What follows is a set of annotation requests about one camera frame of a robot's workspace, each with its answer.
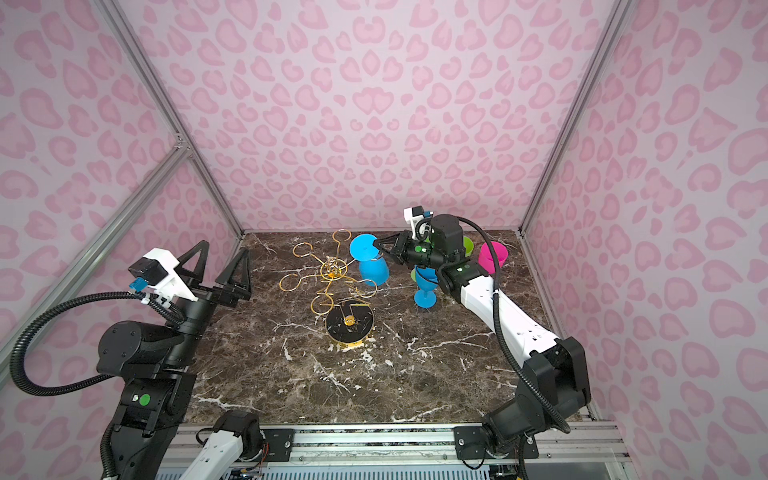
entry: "black cable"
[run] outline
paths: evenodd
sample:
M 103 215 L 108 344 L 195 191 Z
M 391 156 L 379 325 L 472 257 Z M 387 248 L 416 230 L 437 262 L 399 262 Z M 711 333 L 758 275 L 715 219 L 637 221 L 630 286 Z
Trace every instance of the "black cable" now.
M 118 476 L 118 467 L 114 464 L 114 456 L 112 455 L 112 432 L 114 430 L 114 424 L 110 423 L 104 430 L 104 434 L 101 436 L 101 443 L 99 444 L 99 452 L 101 453 L 101 467 L 104 469 L 104 478 L 112 478 Z
M 462 450 L 460 451 L 462 457 L 464 456 L 464 449 L 466 449 L 467 447 L 469 447 L 469 445 L 464 445 L 462 447 Z M 482 460 L 476 466 L 473 467 L 472 465 L 468 464 L 466 460 L 462 458 L 462 463 L 466 468 L 469 468 L 470 470 L 479 470 L 480 467 L 482 467 L 485 464 L 485 446 L 481 445 L 481 447 L 482 447 Z
M 429 278 L 425 277 L 421 272 L 419 272 L 419 267 L 416 267 L 415 269 L 416 269 L 416 275 L 420 276 L 421 278 L 423 278 L 424 280 L 430 283 L 434 283 L 435 285 L 438 285 L 437 282 L 435 282 L 434 280 L 430 280 Z
M 76 306 L 85 305 L 86 303 L 98 302 L 100 300 L 143 300 L 149 297 L 149 306 L 159 313 L 163 318 L 172 322 L 173 324 L 180 324 L 184 322 L 184 315 L 179 308 L 173 303 L 170 304 L 170 311 L 161 305 L 158 301 L 158 295 L 154 293 L 130 293 L 130 292 L 106 292 L 106 293 L 93 293 L 91 295 L 84 295 L 67 300 L 66 302 L 59 303 L 57 306 L 46 310 L 38 318 L 24 329 L 24 332 L 16 340 L 16 344 L 11 351 L 10 368 L 11 378 L 13 383 L 23 392 L 34 396 L 56 396 L 64 395 L 65 393 L 75 392 L 85 387 L 95 385 L 99 382 L 103 382 L 106 379 L 110 379 L 110 375 L 96 375 L 90 379 L 81 380 L 80 382 L 70 383 L 69 385 L 62 386 L 40 386 L 37 383 L 32 382 L 27 376 L 25 370 L 24 358 L 27 355 L 27 349 L 29 348 L 32 340 L 40 332 L 40 330 L 51 320 L 73 309 Z
M 421 220 L 419 220 L 419 222 L 418 222 L 418 223 L 416 223 L 416 239 L 417 239 L 418 241 L 421 241 L 421 242 L 423 242 L 424 240 L 426 240 L 426 238 L 427 238 L 427 235 L 428 235 L 428 232 L 429 232 L 429 229 L 425 229 L 425 230 L 424 230 L 424 237 L 423 237 L 423 238 L 422 238 L 422 236 L 421 236 L 420 230 L 421 230 L 421 228 L 422 228 L 422 225 L 423 225 L 424 223 L 429 223 L 429 222 L 431 222 L 431 221 L 432 221 L 432 217 L 426 217 L 426 218 L 422 218 Z
M 518 477 L 521 480 L 528 480 L 528 472 L 525 471 L 525 442 L 528 439 L 525 435 L 520 435 L 520 446 L 518 447 Z
M 197 433 L 195 433 L 195 434 L 194 434 L 194 439 L 195 439 L 195 440 L 197 440 L 197 443 L 199 443 L 199 444 L 201 444 L 201 445 L 205 445 L 205 442 L 207 442 L 207 441 L 208 441 L 208 439 L 205 439 L 205 440 L 200 440 L 200 433 L 203 433 L 203 432 L 212 432 L 213 430 L 214 430 L 214 429 L 213 429 L 212 427 L 203 427 L 202 429 L 200 429 L 200 430 L 197 430 Z
M 493 259 L 493 266 L 495 268 L 495 272 L 493 273 L 493 330 L 496 333 L 496 339 L 498 340 L 499 347 L 502 349 L 502 353 L 504 353 L 504 357 L 507 359 L 507 362 L 509 362 L 512 370 L 515 371 L 520 380 L 522 380 L 525 386 L 527 386 L 531 391 L 531 394 L 539 403 L 541 403 L 541 407 L 544 409 L 547 415 L 552 418 L 557 428 L 563 433 L 571 433 L 571 427 L 569 426 L 568 422 L 565 421 L 563 415 L 554 407 L 554 405 L 551 404 L 549 400 L 546 399 L 546 397 L 544 397 L 544 395 L 541 393 L 541 390 L 539 390 L 538 387 L 534 385 L 531 380 L 529 380 L 528 377 L 523 373 L 523 370 L 520 368 L 518 361 L 515 359 L 515 356 L 512 355 L 512 352 L 507 346 L 507 341 L 505 340 L 504 333 L 502 332 L 502 320 L 499 316 L 498 308 L 498 275 L 499 271 L 501 270 L 501 265 L 498 262 L 498 255 L 496 254 L 496 249 L 493 247 L 493 242 L 491 242 L 488 234 L 475 222 L 463 217 L 456 218 L 477 230 L 485 243 L 488 244 L 488 251 L 491 254 L 491 258 Z

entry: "green cup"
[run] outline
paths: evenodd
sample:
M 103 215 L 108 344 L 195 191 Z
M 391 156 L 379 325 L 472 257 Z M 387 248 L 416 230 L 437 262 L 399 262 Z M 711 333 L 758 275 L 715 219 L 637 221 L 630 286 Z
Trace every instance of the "green cup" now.
M 466 235 L 464 235 L 464 250 L 467 251 L 467 257 L 472 255 L 472 252 L 475 250 L 475 242 L 470 240 Z

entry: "black mounting plate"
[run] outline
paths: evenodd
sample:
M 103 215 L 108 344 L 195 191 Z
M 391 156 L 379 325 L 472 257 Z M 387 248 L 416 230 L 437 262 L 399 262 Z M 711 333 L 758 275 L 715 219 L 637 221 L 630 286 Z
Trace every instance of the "black mounting plate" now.
M 536 439 L 532 438 L 532 443 L 525 443 L 523 448 L 523 458 L 538 458 L 538 447 Z M 486 449 L 489 447 L 490 439 L 482 427 L 454 427 L 453 445 L 456 448 L 456 458 L 459 460 L 481 460 L 488 459 L 490 456 Z M 512 449 L 507 455 L 497 458 L 514 458 L 515 450 Z
M 270 446 L 264 461 L 288 462 L 293 450 L 293 429 L 266 429 L 263 432 L 264 440 Z

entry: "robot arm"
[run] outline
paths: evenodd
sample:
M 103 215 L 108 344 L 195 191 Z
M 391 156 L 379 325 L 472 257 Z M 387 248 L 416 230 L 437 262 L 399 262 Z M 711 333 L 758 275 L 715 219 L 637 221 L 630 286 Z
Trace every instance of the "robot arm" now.
M 179 480 L 217 480 L 237 459 L 245 462 L 264 455 L 266 443 L 253 413 L 229 410 L 214 425 L 214 432 Z
M 462 287 L 462 305 L 493 330 L 493 279 L 490 276 L 478 276 Z M 523 312 L 515 302 L 501 293 L 499 299 L 502 330 L 507 346 L 518 364 L 523 365 L 531 358 L 531 352 L 543 352 L 557 345 L 557 335 L 536 323 Z
M 466 257 L 459 219 L 447 214 L 432 215 L 421 207 L 406 209 L 404 217 L 410 230 L 378 239 L 374 246 L 401 265 L 435 269 L 441 290 L 495 331 L 493 279 Z M 503 293 L 499 293 L 498 313 L 506 345 L 536 390 L 520 381 L 512 400 L 485 415 L 488 450 L 504 453 L 514 439 L 543 432 L 556 424 L 538 398 L 543 396 L 565 418 L 587 405 L 591 394 L 584 347 L 576 339 L 558 338 Z
M 216 278 L 218 286 L 203 286 L 208 248 L 208 242 L 201 241 L 178 259 L 156 248 L 129 268 L 136 277 L 133 290 L 140 292 L 149 286 L 168 306 L 178 296 L 174 304 L 183 320 L 165 325 L 122 321 L 101 337 L 96 370 L 125 380 L 120 403 L 102 440 L 106 478 L 154 478 L 190 403 L 196 376 L 185 367 L 192 363 L 214 312 L 218 306 L 234 307 L 238 300 L 250 298 L 248 250 L 240 250 L 224 268 Z M 194 270 L 184 268 L 198 254 Z M 248 453 L 249 445 L 261 438 L 257 419 L 237 420 L 232 412 L 219 419 L 216 442 L 209 440 L 203 450 L 207 456 L 188 478 L 219 478 L 212 476 L 214 470 L 224 464 L 229 468 L 243 449 Z M 219 448 L 212 449 L 214 444 Z M 199 472 L 205 472 L 204 476 L 198 476 L 202 475 Z

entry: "metal frame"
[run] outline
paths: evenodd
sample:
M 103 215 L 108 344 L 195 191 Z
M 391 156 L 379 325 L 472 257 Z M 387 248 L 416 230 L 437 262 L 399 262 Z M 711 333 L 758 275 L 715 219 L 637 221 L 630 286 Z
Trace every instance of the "metal frame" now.
M 565 337 L 567 332 L 557 315 L 557 310 L 552 301 L 553 297 L 545 282 L 538 261 L 526 239 L 526 235 L 536 220 L 538 211 L 543 204 L 548 188 L 551 185 L 552 178 L 564 158 L 565 152 L 568 149 L 568 144 L 571 142 L 575 131 L 578 129 L 581 116 L 587 109 L 590 96 L 592 96 L 602 74 L 610 63 L 610 58 L 618 43 L 618 39 L 629 24 L 631 13 L 636 4 L 637 0 L 616 0 L 614 3 L 603 33 L 598 40 L 598 46 L 595 48 L 587 66 L 587 70 L 584 73 L 584 80 L 579 85 L 574 101 L 571 104 L 571 108 L 568 110 L 568 114 L 565 117 L 563 127 L 558 133 L 552 152 L 547 160 L 544 172 L 536 185 L 531 204 L 525 211 L 520 228 L 517 232 L 520 245 L 523 249 L 523 255 L 525 256 L 525 261 L 528 264 L 528 270 L 531 272 L 531 276 L 536 285 L 536 290 L 539 294 L 539 299 L 541 300 L 541 307 L 544 309 L 547 318 L 549 318 L 549 323 L 552 326 L 552 329 L 561 338 Z M 594 402 L 591 402 L 588 405 L 588 410 L 592 418 L 602 418 L 600 410 Z
M 576 96 L 565 117 L 563 127 L 560 129 L 558 137 L 555 140 L 552 152 L 547 159 L 544 172 L 541 174 L 541 178 L 534 190 L 531 204 L 523 215 L 523 220 L 519 229 L 523 235 L 528 232 L 529 227 L 533 224 L 534 219 L 536 218 L 536 213 L 541 206 L 541 202 L 544 201 L 544 196 L 551 183 L 552 177 L 560 165 L 565 151 L 568 149 L 568 144 L 571 142 L 571 138 L 578 128 L 581 116 L 587 109 L 589 98 L 592 96 L 592 92 L 600 81 L 600 78 L 605 71 L 605 67 L 609 63 L 610 56 L 621 36 L 621 32 L 626 27 L 631 12 L 634 10 L 636 4 L 637 0 L 616 0 L 611 9 L 611 13 L 603 28 L 603 33 L 598 40 L 598 46 L 592 53 L 592 57 L 587 65 L 587 70 L 584 73 L 584 80 L 576 91 Z
M 379 425 L 262 425 L 294 429 L 293 448 L 281 467 L 364 465 L 461 465 L 452 429 L 479 423 L 385 423 Z M 161 468 L 186 468 L 200 453 L 195 433 L 209 425 L 182 425 L 171 441 Z M 539 458 L 530 463 L 631 462 L 615 422 L 573 422 L 569 435 L 556 430 L 536 435 Z M 485 463 L 515 460 L 487 458 Z M 236 463 L 252 466 L 253 463 Z
M 240 248 L 243 246 L 243 240 L 245 240 L 244 237 L 241 237 L 235 241 L 234 247 L 232 247 L 232 251 L 230 252 L 230 255 L 227 257 L 228 259 L 232 260 L 235 255 L 237 255 L 237 252 L 240 251 Z
M 43 297 L 36 307 L 27 311 L 19 319 L 14 336 L 0 349 L 0 387 L 8 380 L 8 364 L 11 361 L 11 351 L 19 334 L 45 310 L 69 300 L 78 294 L 80 289 L 91 279 L 91 275 L 101 265 L 110 252 L 117 246 L 123 236 L 134 226 L 136 219 L 147 209 L 165 184 L 171 179 L 176 169 L 190 158 L 190 152 L 181 142 L 160 162 L 135 192 L 123 203 L 120 210 L 99 231 L 96 237 L 85 246 L 79 256 L 70 263 L 64 275 L 55 286 Z M 53 323 L 44 326 L 30 349 L 34 348 L 43 338 Z
M 128 60 L 131 61 L 131 64 L 134 66 L 139 78 L 144 82 L 144 86 L 147 88 L 149 95 L 154 100 L 154 103 L 157 105 L 157 108 L 166 123 L 175 133 L 176 139 L 183 141 L 190 146 L 190 149 L 192 150 L 192 164 L 195 166 L 197 173 L 203 180 L 203 184 L 216 202 L 222 215 L 227 219 L 230 227 L 234 230 L 238 238 L 242 239 L 243 227 L 240 224 L 240 221 L 237 219 L 234 210 L 232 210 L 232 206 L 222 193 L 219 185 L 214 180 L 214 176 L 208 169 L 205 160 L 203 160 L 203 155 L 197 148 L 190 132 L 184 126 L 181 116 L 171 101 L 170 95 L 165 90 L 165 87 L 160 80 L 160 76 L 157 74 L 157 71 L 144 51 L 144 48 L 141 46 L 131 23 L 128 21 L 125 12 L 123 12 L 123 9 L 120 7 L 118 0 L 94 0 L 94 2 L 101 11 L 104 20 L 114 33 L 118 43 L 120 43 L 120 46 L 123 48 Z
M 549 325 L 560 338 L 565 338 L 568 336 L 568 333 L 565 331 L 565 327 L 560 321 L 560 317 L 554 307 L 554 302 L 552 301 L 554 297 L 549 290 L 549 285 L 545 281 L 544 275 L 541 273 L 541 268 L 538 265 L 536 256 L 533 254 L 531 245 L 528 243 L 525 235 L 521 232 L 518 232 L 518 240 L 520 242 L 520 247 L 523 249 L 523 257 L 525 257 L 525 262 L 528 265 L 528 271 L 531 272 L 531 278 L 533 278 L 533 283 L 536 286 L 538 298 L 541 301 L 541 308 L 544 309 L 544 314 L 549 319 Z M 600 408 L 594 401 L 589 402 L 587 405 L 587 416 L 598 420 L 604 418 L 600 412 Z
M 621 463 L 590 463 L 581 465 L 592 466 L 582 468 L 572 463 L 543 463 L 528 466 L 528 476 L 531 478 L 572 478 L 574 480 L 594 480 L 594 474 L 610 480 L 637 480 L 637 474 L 630 462 Z M 595 471 L 595 466 L 604 468 L 604 475 Z M 544 477 L 542 473 L 552 471 Z M 155 480 L 180 480 L 186 472 L 185 468 L 161 468 Z M 490 465 L 482 465 L 476 470 L 470 470 L 464 465 L 331 465 L 331 466 L 266 466 L 259 469 L 260 480 L 489 480 L 490 478 L 506 477 L 492 471 Z

